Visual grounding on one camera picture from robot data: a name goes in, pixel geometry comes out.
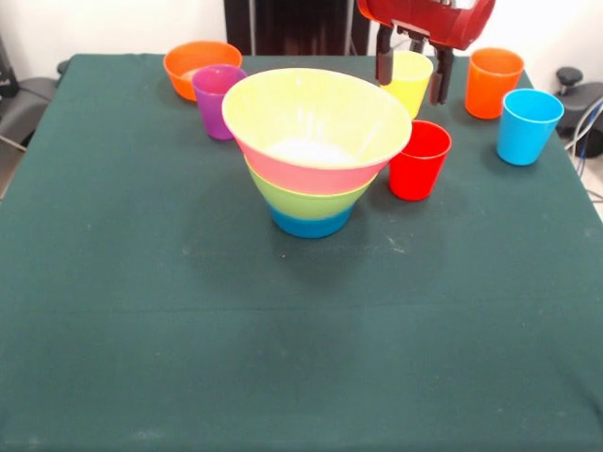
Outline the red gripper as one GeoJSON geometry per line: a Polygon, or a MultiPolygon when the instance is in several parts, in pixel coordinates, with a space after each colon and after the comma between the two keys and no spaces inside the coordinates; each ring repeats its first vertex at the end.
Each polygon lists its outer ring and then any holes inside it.
{"type": "Polygon", "coordinates": [[[375,65],[379,84],[387,86],[392,81],[394,30],[414,40],[426,39],[434,45],[437,59],[431,78],[430,104],[443,105],[448,98],[454,62],[452,49],[465,50],[481,35],[496,2],[470,1],[468,7],[459,6],[457,1],[367,0],[356,4],[366,18],[379,24],[375,65]]]}

